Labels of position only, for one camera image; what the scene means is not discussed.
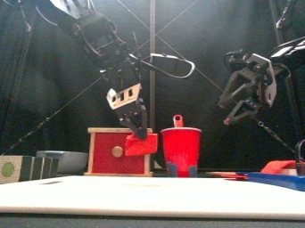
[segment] wooden box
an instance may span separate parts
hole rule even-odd
[[[89,160],[84,175],[151,176],[149,155],[125,156],[125,137],[132,134],[129,129],[88,128],[88,133]]]

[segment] blue tray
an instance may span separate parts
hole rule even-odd
[[[243,173],[247,181],[267,183],[296,191],[305,191],[305,176],[298,175],[270,175],[262,173]]]

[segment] red box face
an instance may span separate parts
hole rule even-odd
[[[144,156],[125,156],[125,137],[130,133],[94,133],[92,150],[92,173],[143,174]],[[114,157],[113,147],[122,149],[122,155]]]

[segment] green label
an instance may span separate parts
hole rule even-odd
[[[11,162],[6,162],[2,165],[1,175],[3,177],[9,177],[13,173],[14,173],[14,164]]]

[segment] cup handle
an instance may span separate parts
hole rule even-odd
[[[173,126],[175,127],[183,127],[183,117],[181,115],[175,115],[172,118]]]

